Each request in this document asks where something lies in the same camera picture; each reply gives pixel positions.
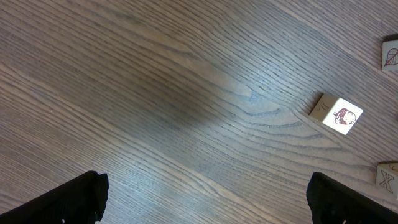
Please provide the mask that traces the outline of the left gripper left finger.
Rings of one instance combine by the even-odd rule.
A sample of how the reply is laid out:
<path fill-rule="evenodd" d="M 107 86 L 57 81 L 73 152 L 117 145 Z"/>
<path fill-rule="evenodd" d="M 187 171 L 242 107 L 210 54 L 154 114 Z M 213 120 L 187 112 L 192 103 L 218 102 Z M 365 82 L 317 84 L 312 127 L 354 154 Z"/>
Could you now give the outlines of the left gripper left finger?
<path fill-rule="evenodd" d="M 1 214 L 1 223 L 94 224 L 103 217 L 108 190 L 108 175 L 91 170 Z"/>

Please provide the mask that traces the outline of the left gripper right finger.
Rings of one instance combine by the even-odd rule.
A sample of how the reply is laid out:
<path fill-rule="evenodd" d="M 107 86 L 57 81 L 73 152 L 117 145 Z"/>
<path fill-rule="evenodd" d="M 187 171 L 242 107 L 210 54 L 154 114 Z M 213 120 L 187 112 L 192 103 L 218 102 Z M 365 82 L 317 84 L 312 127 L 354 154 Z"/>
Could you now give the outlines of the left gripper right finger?
<path fill-rule="evenodd" d="M 315 172 L 307 187 L 313 224 L 396 224 L 397 214 L 331 177 Z"/>

